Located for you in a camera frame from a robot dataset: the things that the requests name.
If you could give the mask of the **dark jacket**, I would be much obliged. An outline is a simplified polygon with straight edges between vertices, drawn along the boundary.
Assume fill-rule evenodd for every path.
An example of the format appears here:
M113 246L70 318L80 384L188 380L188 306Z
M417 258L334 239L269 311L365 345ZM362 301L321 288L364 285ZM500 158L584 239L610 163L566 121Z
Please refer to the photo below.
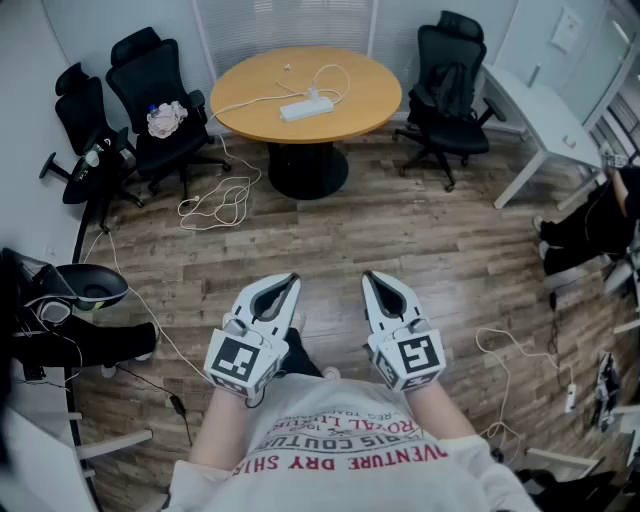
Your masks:
M471 71L460 61L432 68L427 79L411 91L415 101L441 116L461 119L471 116L473 92Z

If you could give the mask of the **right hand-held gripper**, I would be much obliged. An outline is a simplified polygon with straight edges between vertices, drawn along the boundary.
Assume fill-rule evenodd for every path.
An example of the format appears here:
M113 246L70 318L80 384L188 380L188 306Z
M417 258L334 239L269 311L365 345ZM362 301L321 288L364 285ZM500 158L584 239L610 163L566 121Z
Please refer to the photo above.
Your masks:
M374 332L368 338L372 363L386 386L403 393L435 381L446 368L444 348L440 331L425 319L416 293L379 271L363 274L362 290ZM389 326L402 327L383 333Z

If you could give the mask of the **black mesh office chair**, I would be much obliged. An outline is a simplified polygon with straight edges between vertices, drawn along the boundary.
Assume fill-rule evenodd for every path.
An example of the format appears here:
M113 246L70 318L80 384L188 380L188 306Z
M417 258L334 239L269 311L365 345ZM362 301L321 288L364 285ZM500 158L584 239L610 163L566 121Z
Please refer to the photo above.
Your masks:
M460 61L471 71L474 100L476 79L487 52L481 25L465 15L443 10L437 24L423 25L418 29L417 41L420 70L414 86L425 81L432 68ZM486 97L486 109L482 114L476 112L472 101L469 118L444 117L434 108L415 101L412 89L409 92L407 125L404 129L395 130L392 139L396 141L405 137L419 143L422 149L402 164L399 174L404 176L408 169L433 155L449 179L445 190L450 192L455 188L456 180L446 156L458 156L461 165L467 166L471 156L487 153L490 145L483 131L484 124L492 117L504 122L506 116L494 100Z
M137 136L137 170L149 181L151 193L174 171L179 173L181 182L186 183L187 168L192 164L213 164L225 172L231 170L227 161L199 154L199 150L213 144L214 139L206 129L208 117L203 93L188 92L183 85L175 40L161 39L153 28L146 27L117 42L111 50L106 82L129 116ZM147 129L148 106L173 101L187 109L188 117L168 138L152 137Z
M53 173L66 182L63 203L102 207L99 226L109 231L106 219L112 199L116 196L143 207L136 195L128 192L124 184L137 170L135 149L128 140L128 129L112 129L106 118L102 82L88 76L80 63L70 66L56 81L58 100L55 112L61 121L73 151L78 157L72 171L67 172L54 162L50 155L40 171L44 178ZM100 164L92 168L85 163L84 155L99 152Z

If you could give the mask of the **black helmet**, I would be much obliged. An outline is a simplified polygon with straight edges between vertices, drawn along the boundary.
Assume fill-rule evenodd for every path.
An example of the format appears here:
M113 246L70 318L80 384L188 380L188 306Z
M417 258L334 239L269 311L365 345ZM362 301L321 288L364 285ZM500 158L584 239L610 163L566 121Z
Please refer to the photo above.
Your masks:
M57 266L56 270L72 292L73 306L83 312L110 307L129 290L118 272L102 265L76 263Z

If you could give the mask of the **glass door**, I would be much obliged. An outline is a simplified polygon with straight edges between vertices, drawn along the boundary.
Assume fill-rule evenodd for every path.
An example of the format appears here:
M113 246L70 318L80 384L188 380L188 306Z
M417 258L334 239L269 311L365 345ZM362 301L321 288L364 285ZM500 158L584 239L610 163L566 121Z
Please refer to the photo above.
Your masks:
M633 0L598 0L599 16L583 28L577 60L561 97L586 130L591 130L620 90L640 55L640 12Z

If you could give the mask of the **black and white device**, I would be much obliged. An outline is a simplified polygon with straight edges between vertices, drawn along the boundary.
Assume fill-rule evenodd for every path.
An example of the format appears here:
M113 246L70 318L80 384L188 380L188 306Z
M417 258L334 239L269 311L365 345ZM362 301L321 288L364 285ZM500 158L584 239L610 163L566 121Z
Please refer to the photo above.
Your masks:
M605 352L601 358L595 388L595 411L591 424L605 432L614 421L613 409L620 395L620 378L616 371L615 358Z

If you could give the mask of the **person's right forearm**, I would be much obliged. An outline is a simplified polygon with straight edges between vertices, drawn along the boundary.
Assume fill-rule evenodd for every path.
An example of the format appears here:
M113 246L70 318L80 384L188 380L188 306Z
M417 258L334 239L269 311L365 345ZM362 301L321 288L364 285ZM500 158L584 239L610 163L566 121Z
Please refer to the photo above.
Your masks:
M405 399L415 421L437 439L461 439L476 434L470 421L437 380L407 391Z

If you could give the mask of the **person's black trousers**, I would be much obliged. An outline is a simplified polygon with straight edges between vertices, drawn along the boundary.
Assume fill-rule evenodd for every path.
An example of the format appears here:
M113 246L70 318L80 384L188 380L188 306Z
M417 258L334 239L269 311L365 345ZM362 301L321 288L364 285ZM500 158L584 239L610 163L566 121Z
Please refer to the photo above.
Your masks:
M283 378L289 374L300 374L318 378L323 377L321 371L312 362L304 349L300 333L296 328L290 327L288 329L284 341L288 345L288 353L276 373L277 378Z

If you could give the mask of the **white desk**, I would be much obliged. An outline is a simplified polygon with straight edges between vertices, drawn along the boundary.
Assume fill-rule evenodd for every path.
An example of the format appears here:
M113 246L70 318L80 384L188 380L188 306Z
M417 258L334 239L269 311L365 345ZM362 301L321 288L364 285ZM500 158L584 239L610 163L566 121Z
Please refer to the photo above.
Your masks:
M489 82L507 100L524 121L538 149L509 186L495 200L503 208L551 158L559 158L593 172L568 198L557 204L563 210L587 187L604 175L603 159L587 130L580 124L558 94L545 85L527 86L507 70L495 65L483 66Z
M89 444L76 444L71 427L82 415L67 402L12 404L4 416L8 452L18 482L53 512L102 512L83 464L153 437L149 429Z

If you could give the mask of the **white window blinds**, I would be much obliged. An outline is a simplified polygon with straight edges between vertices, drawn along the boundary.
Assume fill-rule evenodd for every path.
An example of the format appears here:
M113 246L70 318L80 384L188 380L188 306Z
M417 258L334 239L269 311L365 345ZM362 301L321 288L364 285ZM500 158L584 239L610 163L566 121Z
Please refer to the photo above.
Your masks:
M266 51L332 46L365 54L374 0L194 0L215 75Z

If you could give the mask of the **white paper notice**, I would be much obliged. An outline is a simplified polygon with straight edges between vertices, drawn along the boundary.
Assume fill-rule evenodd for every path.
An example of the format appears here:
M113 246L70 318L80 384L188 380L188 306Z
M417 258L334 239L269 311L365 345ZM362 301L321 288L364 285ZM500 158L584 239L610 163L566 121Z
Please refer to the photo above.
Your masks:
M563 7L549 44L563 53L570 53L580 37L582 24L578 14Z

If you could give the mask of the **person's white printed shirt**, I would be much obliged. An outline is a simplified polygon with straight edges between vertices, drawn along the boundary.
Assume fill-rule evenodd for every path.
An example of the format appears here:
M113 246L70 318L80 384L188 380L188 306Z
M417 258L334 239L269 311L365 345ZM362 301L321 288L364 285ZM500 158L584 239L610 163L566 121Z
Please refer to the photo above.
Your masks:
M178 461L166 512L539 512L483 438L433 437L405 393L289 374L253 410L246 457Z

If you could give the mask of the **round wooden table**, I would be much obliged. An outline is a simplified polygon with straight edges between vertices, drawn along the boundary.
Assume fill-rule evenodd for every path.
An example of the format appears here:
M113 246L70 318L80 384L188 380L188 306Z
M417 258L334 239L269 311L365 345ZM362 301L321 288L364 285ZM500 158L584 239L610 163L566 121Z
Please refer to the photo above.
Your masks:
M282 106L307 100L316 87L334 111L293 122ZM229 69L211 92L215 119L225 128L267 144L268 177L281 194L316 200L337 192L348 177L346 157L335 143L367 134L398 110L401 86L382 64L329 46L276 49Z

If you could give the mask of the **person's left forearm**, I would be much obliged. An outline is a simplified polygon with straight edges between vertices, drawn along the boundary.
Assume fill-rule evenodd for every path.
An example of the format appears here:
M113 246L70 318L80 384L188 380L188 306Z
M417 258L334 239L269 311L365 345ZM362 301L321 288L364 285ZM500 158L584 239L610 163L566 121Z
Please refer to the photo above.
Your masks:
M193 442L190 463L231 471L246 457L257 412L245 399L216 387Z

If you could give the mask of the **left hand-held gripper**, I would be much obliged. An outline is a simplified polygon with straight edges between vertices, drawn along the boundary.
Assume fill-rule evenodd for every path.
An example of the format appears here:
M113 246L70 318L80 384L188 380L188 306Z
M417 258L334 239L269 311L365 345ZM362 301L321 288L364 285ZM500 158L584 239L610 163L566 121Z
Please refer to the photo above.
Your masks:
M289 352L285 336L300 292L296 273L265 277L240 292L206 355L204 373L216 387L246 401L262 398Z

